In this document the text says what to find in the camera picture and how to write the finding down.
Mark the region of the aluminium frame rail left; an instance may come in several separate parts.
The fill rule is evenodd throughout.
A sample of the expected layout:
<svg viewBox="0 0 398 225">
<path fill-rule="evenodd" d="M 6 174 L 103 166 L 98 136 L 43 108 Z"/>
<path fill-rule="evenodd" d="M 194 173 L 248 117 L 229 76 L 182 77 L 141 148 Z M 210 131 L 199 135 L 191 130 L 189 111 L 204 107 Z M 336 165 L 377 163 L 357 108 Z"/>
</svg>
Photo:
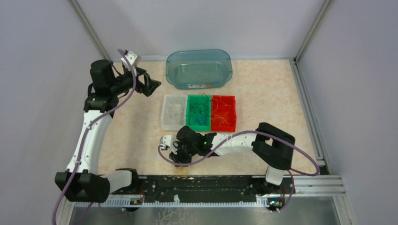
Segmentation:
<svg viewBox="0 0 398 225">
<path fill-rule="evenodd" d="M 88 34 L 91 42 L 94 44 L 96 50 L 99 52 L 102 58 L 111 61 L 111 57 L 105 46 L 103 45 L 102 41 L 100 40 L 97 32 L 95 31 L 94 27 L 92 26 L 90 20 L 86 16 L 83 8 L 79 4 L 77 0 L 68 0 L 68 3 L 71 5 L 72 9 L 74 10 L 75 14 L 77 15 L 81 25 L 83 26 L 84 30 Z"/>
</svg>

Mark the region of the white plastic bin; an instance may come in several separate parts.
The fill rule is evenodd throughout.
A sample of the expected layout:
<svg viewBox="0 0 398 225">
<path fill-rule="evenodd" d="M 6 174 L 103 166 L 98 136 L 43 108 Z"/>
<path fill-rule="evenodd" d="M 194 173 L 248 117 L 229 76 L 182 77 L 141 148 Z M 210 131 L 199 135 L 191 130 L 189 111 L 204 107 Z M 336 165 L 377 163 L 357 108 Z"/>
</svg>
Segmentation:
<svg viewBox="0 0 398 225">
<path fill-rule="evenodd" d="M 166 131 L 178 131 L 186 125 L 187 95 L 164 96 L 161 112 L 161 128 Z"/>
</svg>

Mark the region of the red plastic bin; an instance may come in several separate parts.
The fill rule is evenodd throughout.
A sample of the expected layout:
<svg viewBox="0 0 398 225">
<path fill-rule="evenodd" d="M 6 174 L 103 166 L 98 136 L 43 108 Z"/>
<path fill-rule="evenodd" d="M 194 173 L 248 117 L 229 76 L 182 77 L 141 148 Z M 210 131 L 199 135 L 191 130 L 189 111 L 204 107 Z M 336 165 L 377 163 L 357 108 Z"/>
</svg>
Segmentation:
<svg viewBox="0 0 398 225">
<path fill-rule="evenodd" d="M 236 124 L 235 96 L 212 95 L 211 131 L 235 132 Z"/>
</svg>

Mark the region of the green plastic bin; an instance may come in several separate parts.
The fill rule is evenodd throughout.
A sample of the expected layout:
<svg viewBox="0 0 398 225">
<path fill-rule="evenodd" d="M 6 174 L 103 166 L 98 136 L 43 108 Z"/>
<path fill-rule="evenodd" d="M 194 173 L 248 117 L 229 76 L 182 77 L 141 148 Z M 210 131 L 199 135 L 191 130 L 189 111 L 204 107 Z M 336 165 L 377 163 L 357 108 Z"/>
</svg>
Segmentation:
<svg viewBox="0 0 398 225">
<path fill-rule="evenodd" d="M 195 132 L 211 130 L 211 95 L 188 95 L 186 125 Z"/>
</svg>

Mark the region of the aluminium frame rail right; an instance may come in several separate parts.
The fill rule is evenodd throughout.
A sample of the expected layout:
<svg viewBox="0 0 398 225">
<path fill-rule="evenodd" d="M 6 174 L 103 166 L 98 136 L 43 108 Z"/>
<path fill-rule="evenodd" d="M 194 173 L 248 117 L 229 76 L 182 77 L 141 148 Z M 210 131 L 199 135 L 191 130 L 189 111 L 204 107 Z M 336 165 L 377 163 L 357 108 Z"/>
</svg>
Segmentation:
<svg viewBox="0 0 398 225">
<path fill-rule="evenodd" d="M 319 162 L 325 164 L 321 166 L 321 172 L 326 172 L 327 174 L 331 175 L 332 172 L 329 168 L 329 160 L 327 159 L 323 139 L 321 137 L 313 108 L 311 106 L 311 101 L 306 89 L 306 85 L 304 83 L 304 78 L 301 74 L 299 63 L 296 58 L 291 60 L 291 66 L 296 86 L 299 91 L 300 101 L 302 103 L 304 114 L 306 117 L 310 137 L 313 142 L 316 159 Z M 357 220 L 351 209 L 350 203 L 346 196 L 346 192 L 333 196 L 332 198 L 333 204 L 336 208 L 339 223 L 341 225 L 356 225 Z"/>
</svg>

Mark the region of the teal transparent plastic tub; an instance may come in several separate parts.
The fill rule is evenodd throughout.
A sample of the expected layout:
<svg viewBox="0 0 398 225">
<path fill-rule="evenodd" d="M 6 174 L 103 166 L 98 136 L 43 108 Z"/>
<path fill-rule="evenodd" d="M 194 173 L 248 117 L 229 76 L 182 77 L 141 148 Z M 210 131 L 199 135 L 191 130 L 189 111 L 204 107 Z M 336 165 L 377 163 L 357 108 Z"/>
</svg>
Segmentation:
<svg viewBox="0 0 398 225">
<path fill-rule="evenodd" d="M 220 88 L 232 75 L 230 55 L 220 49 L 178 51 L 166 59 L 166 80 L 179 90 Z"/>
</svg>

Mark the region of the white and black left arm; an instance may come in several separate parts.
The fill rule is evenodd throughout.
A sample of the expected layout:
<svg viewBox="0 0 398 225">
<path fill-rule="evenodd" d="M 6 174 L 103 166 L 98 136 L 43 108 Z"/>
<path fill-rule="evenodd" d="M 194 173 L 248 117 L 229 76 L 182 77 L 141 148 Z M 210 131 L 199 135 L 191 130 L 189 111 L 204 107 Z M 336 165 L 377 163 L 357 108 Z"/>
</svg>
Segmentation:
<svg viewBox="0 0 398 225">
<path fill-rule="evenodd" d="M 97 60 L 91 64 L 92 83 L 84 102 L 84 121 L 76 150 L 66 171 L 58 172 L 55 184 L 70 202 L 103 203 L 120 189 L 129 194 L 140 190 L 135 169 L 118 169 L 108 175 L 98 174 L 99 156 L 104 137 L 114 113 L 121 106 L 119 95 L 137 93 L 150 96 L 161 82 L 152 80 L 139 68 L 138 58 L 122 60 L 123 74 L 115 76 L 113 63 Z"/>
</svg>

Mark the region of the aluminium frame rail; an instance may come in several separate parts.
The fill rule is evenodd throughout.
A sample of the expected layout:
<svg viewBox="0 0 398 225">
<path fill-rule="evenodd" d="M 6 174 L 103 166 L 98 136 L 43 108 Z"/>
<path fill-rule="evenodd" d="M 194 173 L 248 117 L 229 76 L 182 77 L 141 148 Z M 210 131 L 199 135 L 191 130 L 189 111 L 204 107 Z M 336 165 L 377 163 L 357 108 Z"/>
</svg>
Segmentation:
<svg viewBox="0 0 398 225">
<path fill-rule="evenodd" d="M 95 31 L 94 27 L 92 26 L 90 20 L 86 16 L 83 8 L 79 4 L 77 0 L 68 0 L 68 3 L 71 5 L 72 9 L 74 10 L 75 14 L 77 15 L 81 25 L 83 26 L 84 30 L 88 34 L 91 42 L 94 44 L 96 50 L 99 52 L 102 58 L 111 61 L 111 57 L 105 46 L 103 45 L 102 41 L 100 40 L 97 32 Z"/>
<path fill-rule="evenodd" d="M 323 139 L 321 137 L 313 108 L 311 106 L 311 101 L 306 89 L 306 85 L 304 83 L 304 78 L 301 74 L 299 63 L 296 58 L 291 60 L 291 66 L 296 86 L 299 91 L 300 101 L 302 103 L 304 114 L 306 117 L 310 137 L 313 142 L 316 159 L 319 162 L 325 164 L 321 166 L 321 172 L 326 172 L 327 174 L 331 175 L 332 172 L 329 168 L 329 160 L 327 159 Z M 333 196 L 332 198 L 333 204 L 336 208 L 339 223 L 341 225 L 356 225 L 357 220 L 351 209 L 350 203 L 346 196 L 346 192 Z"/>
</svg>

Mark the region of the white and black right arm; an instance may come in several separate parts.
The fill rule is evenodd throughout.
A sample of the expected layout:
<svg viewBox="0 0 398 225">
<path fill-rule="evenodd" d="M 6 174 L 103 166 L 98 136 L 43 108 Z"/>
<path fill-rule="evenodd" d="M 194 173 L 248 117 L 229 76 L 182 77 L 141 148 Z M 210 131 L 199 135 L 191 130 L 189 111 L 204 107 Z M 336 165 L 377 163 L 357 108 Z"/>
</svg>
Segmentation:
<svg viewBox="0 0 398 225">
<path fill-rule="evenodd" d="M 232 135 L 221 133 L 200 134 L 183 126 L 176 136 L 165 135 L 160 139 L 160 149 L 170 150 L 169 159 L 175 165 L 189 166 L 195 155 L 219 157 L 230 153 L 254 153 L 267 165 L 264 187 L 277 193 L 283 186 L 283 176 L 291 169 L 294 136 L 262 122 L 254 131 Z"/>
</svg>

